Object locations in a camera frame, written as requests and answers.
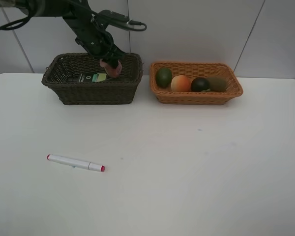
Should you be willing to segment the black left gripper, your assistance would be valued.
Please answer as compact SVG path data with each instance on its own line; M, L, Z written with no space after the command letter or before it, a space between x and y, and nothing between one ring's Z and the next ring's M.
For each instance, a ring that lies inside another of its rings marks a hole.
M96 20L91 10L71 7L70 13L63 17L64 21L76 34L75 41L86 52L107 64L118 64L125 55L115 44L113 37L106 31L107 23Z

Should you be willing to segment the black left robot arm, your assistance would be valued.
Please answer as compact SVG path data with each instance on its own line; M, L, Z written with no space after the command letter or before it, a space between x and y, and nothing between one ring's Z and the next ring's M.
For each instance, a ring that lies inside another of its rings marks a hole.
M117 68L124 55L106 28L121 28L129 17L109 10L96 13L87 0L0 0L0 7L14 7L27 15L0 26L0 31L16 30L33 17L62 17L76 34L76 43L94 58Z

